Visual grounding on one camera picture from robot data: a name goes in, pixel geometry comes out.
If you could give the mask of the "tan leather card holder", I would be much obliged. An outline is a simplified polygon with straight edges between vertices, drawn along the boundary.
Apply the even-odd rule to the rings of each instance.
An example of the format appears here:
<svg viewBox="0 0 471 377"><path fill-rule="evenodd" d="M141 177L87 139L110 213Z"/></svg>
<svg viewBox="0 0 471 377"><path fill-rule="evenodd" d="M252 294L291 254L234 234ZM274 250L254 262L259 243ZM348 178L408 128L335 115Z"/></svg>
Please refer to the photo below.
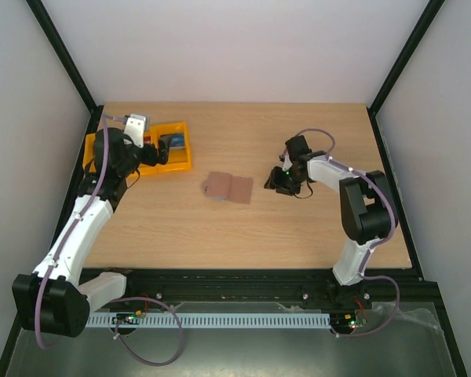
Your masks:
<svg viewBox="0 0 471 377"><path fill-rule="evenodd" d="M250 204L254 179L222 172L209 172L202 183L206 197L238 204Z"/></svg>

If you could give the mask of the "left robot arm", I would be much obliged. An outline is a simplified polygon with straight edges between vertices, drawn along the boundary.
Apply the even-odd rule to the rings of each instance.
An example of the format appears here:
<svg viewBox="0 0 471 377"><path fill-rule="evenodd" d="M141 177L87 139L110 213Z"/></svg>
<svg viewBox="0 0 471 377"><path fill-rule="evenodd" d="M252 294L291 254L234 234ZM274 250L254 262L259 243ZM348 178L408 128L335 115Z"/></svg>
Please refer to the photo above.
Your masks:
<svg viewBox="0 0 471 377"><path fill-rule="evenodd" d="M33 273L18 275L12 285L20 324L35 333L41 348L47 347L44 334L74 338L82 333L91 313L124 295L124 274L103 272L82 284L82 269L128 189L127 178L141 164L166 164L171 140L161 136L155 144L140 145L114 127L94 134L92 157L67 223Z"/></svg>

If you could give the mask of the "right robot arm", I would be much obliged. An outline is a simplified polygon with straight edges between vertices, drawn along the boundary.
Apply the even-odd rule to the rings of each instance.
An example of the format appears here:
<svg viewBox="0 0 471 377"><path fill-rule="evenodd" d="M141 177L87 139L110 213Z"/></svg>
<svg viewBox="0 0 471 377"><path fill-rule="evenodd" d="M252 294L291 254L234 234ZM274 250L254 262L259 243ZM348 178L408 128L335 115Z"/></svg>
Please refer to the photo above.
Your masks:
<svg viewBox="0 0 471 377"><path fill-rule="evenodd" d="M341 225L347 237L333 267L337 282L327 288L328 302L338 308L354 298L351 285L364 279L375 249L389 242L398 217L385 174L363 172L340 163L329 152L313 152L302 134L285 142L281 166L272 169L265 188L299 197L303 186L319 182L339 194Z"/></svg>

